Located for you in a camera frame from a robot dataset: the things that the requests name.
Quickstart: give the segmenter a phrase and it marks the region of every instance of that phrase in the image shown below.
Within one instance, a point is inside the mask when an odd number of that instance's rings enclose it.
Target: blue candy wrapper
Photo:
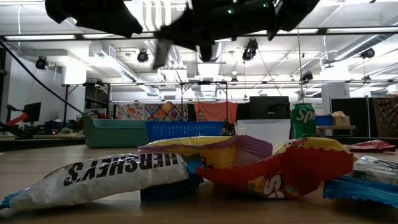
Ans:
[[[183,156],[182,158],[187,164],[189,179],[141,190],[141,202],[174,200],[196,190],[199,184],[203,183],[203,178],[195,173],[196,167],[203,167],[201,156],[199,154],[194,154],[192,156]]]
[[[372,200],[398,208],[398,164],[364,156],[352,173],[325,182],[323,198]]]

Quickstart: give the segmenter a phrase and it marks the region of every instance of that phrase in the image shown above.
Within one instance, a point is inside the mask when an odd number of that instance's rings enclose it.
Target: black monitor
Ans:
[[[288,96],[250,96],[251,119],[290,119]]]
[[[26,119],[24,119],[24,123],[31,123],[39,121],[40,119],[40,108],[42,103],[32,103],[29,105],[25,105],[24,113],[28,115]]]

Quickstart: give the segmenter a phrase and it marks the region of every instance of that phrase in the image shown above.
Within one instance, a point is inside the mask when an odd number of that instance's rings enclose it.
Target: blue basket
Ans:
[[[193,136],[220,136],[222,121],[146,121],[149,141]]]
[[[328,116],[315,116],[315,125],[317,126],[331,126],[333,125],[333,117]]]

